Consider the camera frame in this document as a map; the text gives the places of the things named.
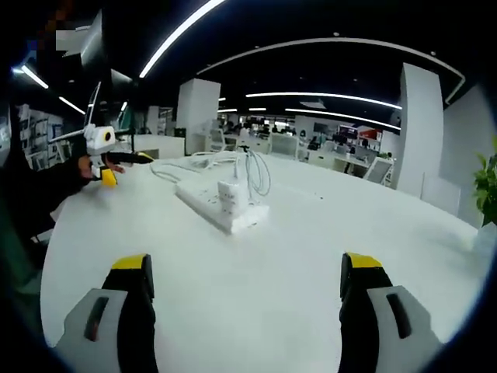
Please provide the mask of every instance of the potted plant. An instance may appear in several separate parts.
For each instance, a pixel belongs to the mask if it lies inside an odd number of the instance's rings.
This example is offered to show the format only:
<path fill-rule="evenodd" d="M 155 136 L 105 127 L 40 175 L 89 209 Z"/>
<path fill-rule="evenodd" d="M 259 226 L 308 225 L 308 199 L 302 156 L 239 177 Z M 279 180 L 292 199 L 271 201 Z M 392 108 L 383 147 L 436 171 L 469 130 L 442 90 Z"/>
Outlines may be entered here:
<path fill-rule="evenodd" d="M 497 153 L 497 136 L 493 138 L 494 152 Z M 477 154 L 480 159 L 481 169 L 474 173 L 476 191 L 476 206 L 483 214 L 483 226 L 492 222 L 497 225 L 497 154 L 488 161 L 482 154 Z"/>
<path fill-rule="evenodd" d="M 488 161 L 482 154 L 477 154 L 480 159 L 481 169 L 474 173 L 476 191 L 476 207 L 483 214 L 483 225 L 473 242 L 473 249 L 487 257 L 492 257 L 497 240 L 497 137 L 493 138 L 494 155 Z"/>

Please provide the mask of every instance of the plug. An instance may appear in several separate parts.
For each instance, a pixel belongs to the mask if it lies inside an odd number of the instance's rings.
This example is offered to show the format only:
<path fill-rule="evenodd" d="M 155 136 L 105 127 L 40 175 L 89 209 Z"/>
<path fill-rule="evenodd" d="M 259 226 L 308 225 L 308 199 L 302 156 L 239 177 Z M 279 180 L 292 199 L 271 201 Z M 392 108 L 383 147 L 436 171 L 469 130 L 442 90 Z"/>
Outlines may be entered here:
<path fill-rule="evenodd" d="M 249 207 L 249 192 L 246 185 L 219 181 L 217 191 L 223 214 L 236 218 Z"/>

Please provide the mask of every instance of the power strip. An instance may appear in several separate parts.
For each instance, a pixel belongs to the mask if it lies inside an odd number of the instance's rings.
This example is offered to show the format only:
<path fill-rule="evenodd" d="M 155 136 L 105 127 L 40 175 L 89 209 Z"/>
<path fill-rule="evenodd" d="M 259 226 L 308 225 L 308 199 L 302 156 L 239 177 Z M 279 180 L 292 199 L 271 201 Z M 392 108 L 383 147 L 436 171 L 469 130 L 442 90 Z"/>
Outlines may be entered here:
<path fill-rule="evenodd" d="M 269 206 L 249 201 L 244 179 L 187 180 L 176 184 L 176 195 L 197 214 L 228 234 L 257 225 L 269 213 Z"/>

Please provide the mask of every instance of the white panel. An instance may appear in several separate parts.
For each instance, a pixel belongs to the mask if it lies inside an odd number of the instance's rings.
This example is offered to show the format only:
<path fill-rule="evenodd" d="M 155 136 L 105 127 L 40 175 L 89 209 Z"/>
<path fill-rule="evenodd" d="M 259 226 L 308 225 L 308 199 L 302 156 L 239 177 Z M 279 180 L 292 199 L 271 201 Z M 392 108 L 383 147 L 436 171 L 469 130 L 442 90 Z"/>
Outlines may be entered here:
<path fill-rule="evenodd" d="M 493 155 L 492 136 L 495 120 L 487 99 L 478 86 L 470 89 L 458 101 L 449 106 L 444 114 L 443 150 L 440 177 L 461 188 L 458 218 L 476 228 L 481 227 L 483 217 L 476 208 L 473 173 L 481 165 L 476 153 L 487 159 Z"/>
<path fill-rule="evenodd" d="M 208 122 L 217 119 L 221 84 L 193 79 L 179 89 L 177 127 L 186 128 L 186 153 L 203 151 L 198 134 Z"/>
<path fill-rule="evenodd" d="M 438 176 L 424 176 L 421 199 L 441 210 L 457 216 L 461 189 Z"/>
<path fill-rule="evenodd" d="M 442 156 L 443 102 L 437 74 L 404 64 L 401 141 L 392 185 L 421 196 L 423 174 L 438 175 Z"/>
<path fill-rule="evenodd" d="M 383 131 L 381 137 L 380 152 L 391 153 L 394 158 L 397 158 L 399 152 L 399 146 L 401 142 L 401 137 L 393 132 Z"/>
<path fill-rule="evenodd" d="M 151 134 L 157 134 L 157 132 L 158 132 L 158 106 L 149 106 L 148 107 L 146 126 L 150 130 Z"/>

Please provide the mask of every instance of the white wall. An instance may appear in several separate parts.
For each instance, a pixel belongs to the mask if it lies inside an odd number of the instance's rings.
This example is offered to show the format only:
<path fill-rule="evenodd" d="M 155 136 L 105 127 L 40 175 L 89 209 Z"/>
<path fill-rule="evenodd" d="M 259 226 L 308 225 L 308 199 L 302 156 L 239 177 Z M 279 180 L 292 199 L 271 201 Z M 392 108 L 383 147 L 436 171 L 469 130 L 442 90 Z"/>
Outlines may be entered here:
<path fill-rule="evenodd" d="M 393 132 L 383 131 L 381 136 L 380 152 L 391 153 L 394 158 L 398 157 L 401 137 Z"/>
<path fill-rule="evenodd" d="M 402 130 L 392 186 L 421 196 L 423 175 L 438 176 L 443 142 L 443 99 L 437 74 L 404 63 Z"/>
<path fill-rule="evenodd" d="M 475 86 L 443 113 L 440 177 L 461 188 L 458 218 L 481 227 L 483 217 L 473 198 L 473 173 L 480 167 L 476 153 L 493 155 L 495 120 L 482 90 Z"/>

